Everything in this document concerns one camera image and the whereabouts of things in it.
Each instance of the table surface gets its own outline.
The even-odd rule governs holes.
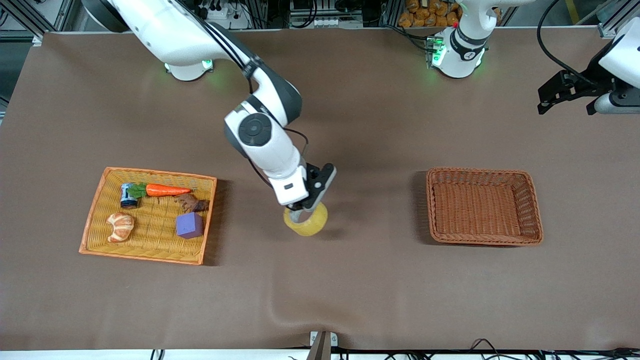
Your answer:
[[[539,116],[559,68],[533,29],[498,29],[459,80],[389,30],[238,36],[303,94],[307,161],[338,169],[325,230],[286,228],[223,136],[247,92],[235,65],[182,83],[133,35],[47,34],[0,127],[3,350],[295,347],[318,329],[351,348],[638,345],[640,119],[589,117],[588,99]],[[576,69],[605,44],[594,28],[543,36]],[[220,178],[212,266],[78,254],[108,166]],[[434,243],[435,166],[530,172],[544,242]]]

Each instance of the brown toy animal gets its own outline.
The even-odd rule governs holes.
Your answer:
[[[206,200],[198,200],[193,194],[185,193],[176,196],[176,201],[180,202],[182,210],[187,213],[196,211],[205,211],[209,209],[209,202]]]

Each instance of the cable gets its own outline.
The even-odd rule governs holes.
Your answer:
[[[316,0],[311,0],[311,6],[309,6],[309,16],[304,21],[302,25],[291,25],[292,28],[303,29],[307,26],[311,25],[313,21],[316,19],[316,15],[318,14],[318,4]]]
[[[247,158],[247,160],[249,160],[249,164],[251,164],[251,167],[253,168],[253,171],[255,171],[255,173],[258,174],[258,176],[262,179],[262,181],[264,181],[265,184],[267,184],[270,188],[273,189],[273,185],[271,185],[271,183],[269,181],[267,181],[267,179],[264,178],[262,173],[260,173],[258,171],[258,168],[255,167],[255,164],[253,163],[253,161],[251,161],[251,159],[249,159],[249,158]]]
[[[471,348],[469,349],[469,351],[471,351],[471,350],[475,349],[478,345],[482,344],[483,342],[484,342],[484,343],[486,343],[487,345],[489,345],[489,346],[491,347],[491,349],[492,349],[496,354],[498,354],[498,351],[495,349],[495,347],[493,347],[493,344],[491,344],[491,341],[489,341],[489,340],[487,340],[487,339],[485,339],[485,338],[476,339],[476,340],[474,341],[474,344],[473,344],[473,345],[471,345]]]
[[[549,6],[545,10],[545,12],[542,14],[542,17],[540,18],[540,21],[538,23],[538,28],[536,29],[536,37],[538,38],[538,44],[540,45],[540,48],[542,49],[542,52],[545,53],[545,55],[547,55],[551,60],[553,60],[553,62],[555,62],[556,64],[560,65],[560,67],[562,67],[564,70],[567,70],[568,72],[572,73],[577,78],[579,78],[582,81],[585,81],[588,84],[591,84],[593,86],[598,86],[597,83],[585,78],[581,73],[577,72],[576,70],[571,68],[569,65],[563,63],[558,58],[553,56],[549,52],[549,50],[547,50],[547,47],[545,46],[545,44],[542,42],[542,37],[540,36],[540,30],[542,29],[542,23],[545,21],[545,18],[547,18],[547,15],[549,14],[549,11],[551,11],[551,8],[553,8],[554,5],[558,3],[558,1],[560,1],[560,0],[553,0],[551,2],[551,4],[549,4]]]
[[[253,16],[252,14],[250,14],[250,13],[247,11],[247,9],[246,9],[242,4],[240,4],[240,7],[242,8],[242,12],[243,12],[243,13],[245,13],[245,14],[247,15],[247,17],[251,17],[251,18],[253,18],[254,20],[261,21],[261,22],[263,22],[265,25],[268,25],[268,24],[269,24],[269,22],[268,22],[267,20],[260,19],[259,17],[257,17],[257,16]]]
[[[307,138],[307,136],[304,135],[303,133],[301,133],[301,132],[299,132],[297,130],[286,128],[286,127],[283,127],[282,129],[284,129],[284,131],[288,131],[290,133],[294,133],[294,134],[298,134],[298,135],[302,136],[305,139],[305,146],[309,145],[309,138]]]
[[[5,12],[3,9],[0,9],[0,26],[3,26],[7,19],[9,19],[9,13]]]
[[[204,31],[206,31],[209,34],[209,36],[215,42],[218,43],[218,45],[229,55],[229,58],[231,58],[231,60],[234,63],[236,63],[236,65],[240,69],[244,69],[244,62],[242,61],[240,56],[238,56],[236,50],[234,50],[234,48],[231,45],[229,45],[227,40],[223,36],[219,35],[217,33],[217,30],[214,27],[212,27],[211,24],[202,20],[201,18],[197,17],[194,13],[192,13],[191,10],[185,4],[183,4],[181,1],[178,1],[178,3],[183,9],[185,9],[188,13],[190,13],[191,17],[194,18],[202,26]],[[249,83],[249,94],[253,94],[253,83],[251,82],[251,78],[247,78],[247,82]]]
[[[149,360],[154,360],[154,355],[156,354],[156,350],[153,349],[151,351],[151,358]],[[159,350],[158,351],[158,358],[157,360],[162,360],[164,358],[164,350]]]
[[[395,27],[393,25],[389,25],[389,24],[384,24],[384,25],[382,25],[382,27],[394,30],[396,33],[399,33],[400,35],[406,37],[413,44],[413,46],[417,47],[418,49],[420,49],[422,51],[429,52],[429,50],[426,47],[424,47],[424,46],[422,46],[420,44],[417,44],[414,41],[414,39],[426,41],[426,37],[419,37],[417,35],[409,34],[409,33],[406,32],[406,30],[404,30],[404,28],[397,28],[397,27]]]

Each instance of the blue can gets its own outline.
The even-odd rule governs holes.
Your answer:
[[[129,195],[127,189],[131,188],[133,183],[124,183],[120,187],[122,193],[120,194],[120,207],[123,209],[135,209],[138,207],[138,200]]]

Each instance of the brown wicker basket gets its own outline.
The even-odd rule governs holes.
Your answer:
[[[518,170],[432,168],[429,228],[442,243],[530,246],[542,241],[531,176]]]
[[[154,183],[190,188],[198,199],[208,199],[209,210],[198,212],[205,222],[204,235],[188,240],[176,235],[175,218],[184,212],[171,196],[142,197],[137,209],[120,208],[120,185],[123,183]],[[115,258],[201,265],[213,213],[216,184],[217,179],[209,176],[108,167],[95,191],[79,251],[81,254]],[[106,223],[106,219],[119,211],[133,216],[136,225],[126,241],[110,243],[107,237],[113,228]]]

